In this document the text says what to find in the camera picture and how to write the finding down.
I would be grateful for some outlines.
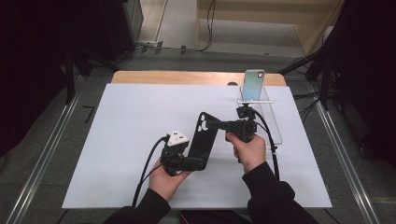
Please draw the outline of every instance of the wooden table edge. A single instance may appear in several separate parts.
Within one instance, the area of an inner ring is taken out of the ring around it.
[[[234,82],[243,86],[244,76],[245,73],[229,72],[118,71],[111,83],[228,85]],[[282,75],[273,73],[265,74],[263,85],[287,86]]]

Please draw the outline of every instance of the white connector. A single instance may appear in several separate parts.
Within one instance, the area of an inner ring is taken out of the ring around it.
[[[179,131],[172,131],[172,133],[169,133],[169,135],[170,135],[170,138],[168,141],[169,147],[176,146],[176,145],[190,141],[186,135],[184,135],[183,133],[181,133]]]

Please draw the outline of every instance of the black cloth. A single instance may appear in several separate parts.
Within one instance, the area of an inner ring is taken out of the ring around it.
[[[251,195],[247,210],[253,223],[317,223],[294,201],[295,194],[291,186],[275,178],[267,162],[242,178]],[[123,207],[104,223],[158,223],[170,209],[164,198],[154,190],[148,189],[136,208]],[[210,220],[210,223],[216,223],[216,220]]]

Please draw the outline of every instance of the hand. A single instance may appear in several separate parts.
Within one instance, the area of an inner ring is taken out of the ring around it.
[[[181,172],[177,175],[170,176],[161,166],[160,159],[155,162],[153,169],[157,166],[160,167],[149,175],[148,187],[169,202],[174,196],[178,186],[189,174],[191,174],[191,172]]]
[[[245,174],[265,162],[265,140],[257,134],[248,143],[233,133],[227,133],[227,138],[233,144],[233,154],[244,165]]]

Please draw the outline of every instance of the person's left hand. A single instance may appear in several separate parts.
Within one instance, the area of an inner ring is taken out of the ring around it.
[[[161,165],[160,159],[155,162],[155,167]],[[177,175],[170,176],[165,172],[162,166],[158,167],[155,171],[149,175],[148,187],[158,194],[160,194],[167,202],[171,201],[178,186],[183,180],[189,176],[191,172],[181,172]]]

